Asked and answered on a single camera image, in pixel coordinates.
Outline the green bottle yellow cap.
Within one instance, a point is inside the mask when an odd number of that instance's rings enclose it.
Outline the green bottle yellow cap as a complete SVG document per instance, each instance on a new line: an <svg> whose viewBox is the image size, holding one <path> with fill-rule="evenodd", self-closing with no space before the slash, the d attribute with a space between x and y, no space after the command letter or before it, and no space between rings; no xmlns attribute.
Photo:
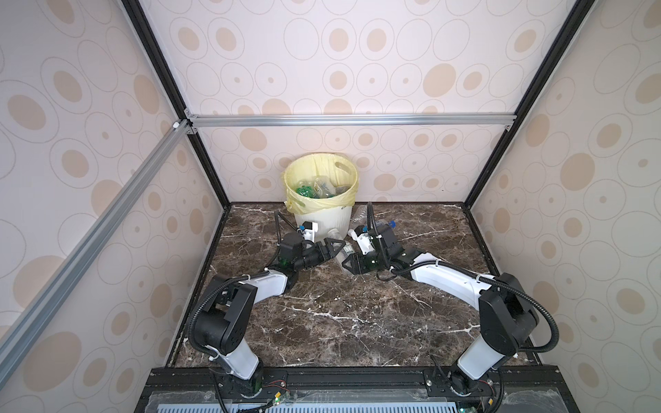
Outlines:
<svg viewBox="0 0 661 413"><path fill-rule="evenodd" d="M313 186L310 186L310 185L299 186L296 189L295 192L298 195L306 197L306 198L310 198L310 199L317 199L318 198L318 194L317 194L316 189Z"/></svg>

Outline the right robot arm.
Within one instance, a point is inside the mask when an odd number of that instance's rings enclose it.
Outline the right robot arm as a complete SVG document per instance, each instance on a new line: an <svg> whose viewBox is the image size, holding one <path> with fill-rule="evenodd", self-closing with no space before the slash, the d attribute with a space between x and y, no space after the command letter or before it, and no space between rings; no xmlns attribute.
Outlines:
<svg viewBox="0 0 661 413"><path fill-rule="evenodd" d="M553 315L526 294L514 275L480 274L449 263L429 252L404 248L389 224L368 224L348 231L360 251L343 267L354 275L388 271L435 287L478 311L480 335L452 364L440 371L453 392L470 395L486 373L520 352L546 353L559 342Z"/></svg>

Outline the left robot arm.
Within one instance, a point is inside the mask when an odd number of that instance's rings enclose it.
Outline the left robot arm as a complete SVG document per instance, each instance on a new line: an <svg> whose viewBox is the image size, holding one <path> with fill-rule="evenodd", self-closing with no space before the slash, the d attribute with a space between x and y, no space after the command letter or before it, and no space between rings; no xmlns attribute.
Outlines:
<svg viewBox="0 0 661 413"><path fill-rule="evenodd" d="M291 290L299 272L336 258L346 246L343 235L316 238L316 224L294 225L274 213L276 248L256 275L216 276L189 317L186 336L190 345L219 364L234 379L256 385L263 363L244 336L254 304Z"/></svg>

